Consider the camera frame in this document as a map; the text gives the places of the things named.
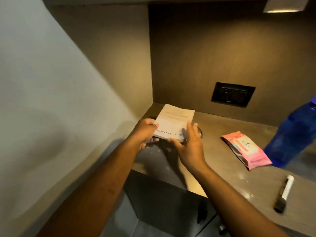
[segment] hand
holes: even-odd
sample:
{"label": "hand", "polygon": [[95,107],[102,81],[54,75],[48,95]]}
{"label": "hand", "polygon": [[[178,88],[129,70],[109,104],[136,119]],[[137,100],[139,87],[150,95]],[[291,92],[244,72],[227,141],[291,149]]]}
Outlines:
{"label": "hand", "polygon": [[207,163],[205,162],[203,143],[198,132],[197,123],[192,126],[192,123],[188,122],[186,131],[188,139],[185,146],[173,138],[169,138],[168,142],[176,148],[182,164],[188,171],[192,172],[207,165]]}
{"label": "hand", "polygon": [[154,122],[155,120],[150,118],[139,120],[129,135],[129,138],[139,145],[139,150],[143,150],[148,142],[159,141],[159,138],[153,138],[154,131],[159,127],[159,124],[153,124]]}

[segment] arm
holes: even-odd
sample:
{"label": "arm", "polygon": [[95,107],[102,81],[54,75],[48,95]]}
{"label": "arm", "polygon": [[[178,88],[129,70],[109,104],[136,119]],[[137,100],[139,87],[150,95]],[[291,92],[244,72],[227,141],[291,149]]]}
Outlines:
{"label": "arm", "polygon": [[289,237],[207,165],[198,125],[188,123],[187,132],[186,146],[175,139],[168,141],[175,146],[183,165],[202,186],[230,235]]}
{"label": "arm", "polygon": [[144,149],[158,127],[153,125],[154,121],[140,120],[129,137],[61,204],[37,237],[99,236],[131,171],[136,154]]}

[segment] right hand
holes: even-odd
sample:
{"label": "right hand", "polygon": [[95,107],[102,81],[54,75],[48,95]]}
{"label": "right hand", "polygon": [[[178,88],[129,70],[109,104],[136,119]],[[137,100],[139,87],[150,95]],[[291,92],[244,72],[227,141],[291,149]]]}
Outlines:
{"label": "right hand", "polygon": [[188,138],[185,146],[176,139],[169,138],[167,140],[176,148],[182,164],[188,171],[192,172],[207,165],[207,163],[205,162],[203,143],[198,132],[197,123],[192,126],[192,123],[188,122],[186,131]]}

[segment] left hand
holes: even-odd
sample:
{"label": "left hand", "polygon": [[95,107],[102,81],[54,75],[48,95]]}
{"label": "left hand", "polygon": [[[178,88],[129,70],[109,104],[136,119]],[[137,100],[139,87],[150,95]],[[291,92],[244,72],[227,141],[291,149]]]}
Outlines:
{"label": "left hand", "polygon": [[129,135],[129,138],[139,145],[139,150],[143,150],[148,142],[159,141],[159,138],[153,138],[154,131],[159,127],[159,124],[154,124],[154,122],[155,120],[150,118],[139,120]]}

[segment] light fixture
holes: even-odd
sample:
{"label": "light fixture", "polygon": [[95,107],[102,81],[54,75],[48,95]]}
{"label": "light fixture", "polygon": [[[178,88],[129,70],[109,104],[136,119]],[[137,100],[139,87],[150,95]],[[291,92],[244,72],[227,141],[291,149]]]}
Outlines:
{"label": "light fixture", "polygon": [[307,3],[308,0],[268,0],[263,12],[300,12],[305,9]]}

